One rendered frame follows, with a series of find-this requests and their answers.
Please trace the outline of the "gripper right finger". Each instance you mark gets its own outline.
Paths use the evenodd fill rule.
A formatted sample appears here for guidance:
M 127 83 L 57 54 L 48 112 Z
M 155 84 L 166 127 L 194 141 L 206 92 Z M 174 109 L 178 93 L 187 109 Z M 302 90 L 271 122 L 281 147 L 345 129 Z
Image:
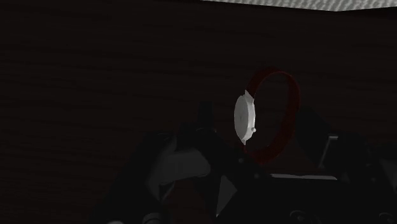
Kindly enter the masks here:
M 336 177 L 341 192 L 338 224 L 397 224 L 397 143 L 371 144 L 338 130 L 313 109 L 296 113 L 296 140 L 322 171 Z

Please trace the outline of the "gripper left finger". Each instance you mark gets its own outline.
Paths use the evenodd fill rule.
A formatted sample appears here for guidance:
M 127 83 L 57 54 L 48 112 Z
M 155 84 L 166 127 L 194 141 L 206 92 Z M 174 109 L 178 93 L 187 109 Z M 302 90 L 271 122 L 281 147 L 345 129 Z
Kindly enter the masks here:
M 243 152 L 233 149 L 214 129 L 212 105 L 202 102 L 195 123 L 178 134 L 149 132 L 95 207 L 89 224 L 171 224 L 164 200 L 178 181 L 203 179 L 210 206 L 216 207 L 221 177 L 239 191 L 254 192 L 267 173 Z

